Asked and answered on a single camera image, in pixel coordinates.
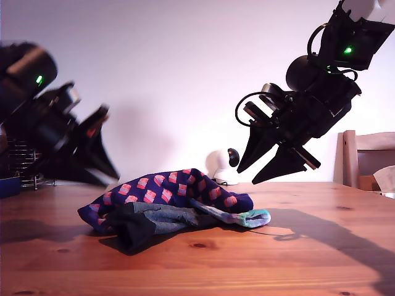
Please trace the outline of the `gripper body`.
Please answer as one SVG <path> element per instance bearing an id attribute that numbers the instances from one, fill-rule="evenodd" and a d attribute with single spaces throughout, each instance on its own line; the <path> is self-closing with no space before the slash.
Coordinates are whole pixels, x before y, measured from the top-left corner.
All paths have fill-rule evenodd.
<path id="1" fill-rule="evenodd" d="M 337 113 L 307 92 L 259 91 L 244 96 L 243 102 L 243 110 L 251 117 L 244 126 L 249 130 L 250 127 L 272 128 L 275 145 L 300 156 L 304 166 L 320 167 L 320 162 L 304 145 L 312 138 L 323 136 L 338 121 Z"/>

